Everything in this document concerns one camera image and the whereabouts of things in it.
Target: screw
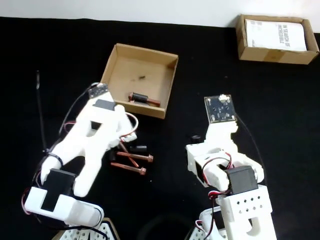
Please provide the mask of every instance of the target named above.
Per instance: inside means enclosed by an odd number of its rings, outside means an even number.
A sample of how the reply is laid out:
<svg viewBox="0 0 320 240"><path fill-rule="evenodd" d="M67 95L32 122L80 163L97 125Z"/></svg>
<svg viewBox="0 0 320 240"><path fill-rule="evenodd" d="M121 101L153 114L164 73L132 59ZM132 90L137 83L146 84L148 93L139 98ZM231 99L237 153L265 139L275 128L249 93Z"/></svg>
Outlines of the screw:
<svg viewBox="0 0 320 240"><path fill-rule="evenodd" d="M141 159L141 160L145 160L148 163L152 163L154 161L154 156L150 155L149 156L143 156L143 155L138 155L138 154L131 154L131 153L127 153L127 152L123 152L123 151L118 151L116 153L118 156L123 156L123 157L129 157L129 158L133 158L133 159Z"/></svg>
<svg viewBox="0 0 320 240"><path fill-rule="evenodd" d="M129 153L128 150L127 150L127 148L126 148L126 146L125 146L122 142L120 142L119 145L120 145L120 147L122 148L123 151L125 151L126 153ZM136 168L139 167L138 163L137 163L135 160L133 160L132 157L128 157L128 159L131 161L131 163L132 163Z"/></svg>
<svg viewBox="0 0 320 240"><path fill-rule="evenodd" d="M111 162L111 166L115 166L115 167L122 168L122 169L127 169L130 171L139 173L140 175L146 175L146 171L147 171L147 169L145 169L144 167L136 168L133 166L127 166L127 165L116 163L116 162Z"/></svg>

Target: brown box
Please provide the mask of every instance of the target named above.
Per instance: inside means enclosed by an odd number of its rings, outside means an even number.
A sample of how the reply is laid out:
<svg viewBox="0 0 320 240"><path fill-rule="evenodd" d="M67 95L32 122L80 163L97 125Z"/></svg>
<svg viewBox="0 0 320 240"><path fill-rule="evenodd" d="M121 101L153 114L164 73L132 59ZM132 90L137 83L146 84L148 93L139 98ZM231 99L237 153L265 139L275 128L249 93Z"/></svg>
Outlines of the brown box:
<svg viewBox="0 0 320 240"><path fill-rule="evenodd" d="M127 112L164 119L178 55L117 43L114 45L101 83L108 84L114 101ZM161 102L160 107L128 102L131 92Z"/></svg>
<svg viewBox="0 0 320 240"><path fill-rule="evenodd" d="M248 47L245 19L302 24L307 51L288 51L263 47ZM240 15L235 29L240 60L307 65L319 54L315 35L312 31L310 22L307 19L299 17Z"/></svg>

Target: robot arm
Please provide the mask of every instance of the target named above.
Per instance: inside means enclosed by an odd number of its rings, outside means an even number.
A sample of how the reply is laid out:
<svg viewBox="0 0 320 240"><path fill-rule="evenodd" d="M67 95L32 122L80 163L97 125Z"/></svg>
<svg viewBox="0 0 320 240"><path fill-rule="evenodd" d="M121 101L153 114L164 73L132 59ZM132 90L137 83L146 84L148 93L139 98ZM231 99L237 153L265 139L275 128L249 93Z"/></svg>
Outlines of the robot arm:
<svg viewBox="0 0 320 240"><path fill-rule="evenodd" d="M196 221L199 230L195 228L190 239L201 235L207 240L276 240L268 189L258 185L264 179L264 170L239 153L231 139L238 129L231 96L205 97L204 101L209 127L204 142L186 146L188 170L204 187L220 191L209 192L209 196L213 192L217 195L219 206L200 214ZM223 218L222 229L217 229L213 221L214 212L218 211Z"/></svg>
<svg viewBox="0 0 320 240"><path fill-rule="evenodd" d="M40 179L42 187L33 186L25 201L27 211L64 221L68 225L99 226L104 211L98 205L74 199L85 197L102 165L106 151L120 141L137 138L135 129L122 105L116 105L106 84L89 90L90 99L79 113L65 138L44 160ZM60 170L77 156L85 158L78 176Z"/></svg>

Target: black cloth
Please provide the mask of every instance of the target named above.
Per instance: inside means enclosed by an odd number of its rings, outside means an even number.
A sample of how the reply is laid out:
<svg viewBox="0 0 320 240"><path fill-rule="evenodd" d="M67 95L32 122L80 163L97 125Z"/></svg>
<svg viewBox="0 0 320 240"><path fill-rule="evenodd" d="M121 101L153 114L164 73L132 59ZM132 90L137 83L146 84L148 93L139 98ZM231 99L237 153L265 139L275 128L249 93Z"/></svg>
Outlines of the black cloth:
<svg viewBox="0 0 320 240"><path fill-rule="evenodd" d="M121 239L136 239L144 225L163 215L179 216L191 228L200 212L211 207L209 189L187 170L185 145L190 136L204 137L207 131L204 97L221 93L232 95L260 148L278 239L318 238L320 57L310 65L240 61L234 28L21 18L0 18L0 26L4 235L43 240L55 234L20 206L43 156L36 70L50 147L72 102L100 81L114 44L123 43L175 53L179 61L165 119L137 115L138 143L147 144L154 155L154 163L145 164L147 175L104 161L83 199L104 209ZM320 34L315 37L319 44ZM76 105L70 119L85 102ZM242 128L233 139L240 152L258 159ZM186 224L170 226L172 237L163 227L151 239L183 239L188 233Z"/></svg>

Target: cardboard tray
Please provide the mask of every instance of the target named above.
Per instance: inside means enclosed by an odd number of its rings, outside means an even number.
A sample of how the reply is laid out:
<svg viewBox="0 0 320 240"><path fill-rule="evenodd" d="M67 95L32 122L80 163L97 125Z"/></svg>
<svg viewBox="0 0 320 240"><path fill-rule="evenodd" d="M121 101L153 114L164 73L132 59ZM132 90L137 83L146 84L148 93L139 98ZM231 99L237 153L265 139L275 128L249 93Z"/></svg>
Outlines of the cardboard tray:
<svg viewBox="0 0 320 240"><path fill-rule="evenodd" d="M263 47L248 47L245 19L302 24L307 51L288 51ZM307 65L319 54L315 35L312 31L310 22L307 19L299 17L240 15L235 28L240 60Z"/></svg>
<svg viewBox="0 0 320 240"><path fill-rule="evenodd" d="M178 55L117 43L101 83L108 84L114 101L127 112L164 119L178 64ZM128 102L131 92L159 100L160 107Z"/></svg>

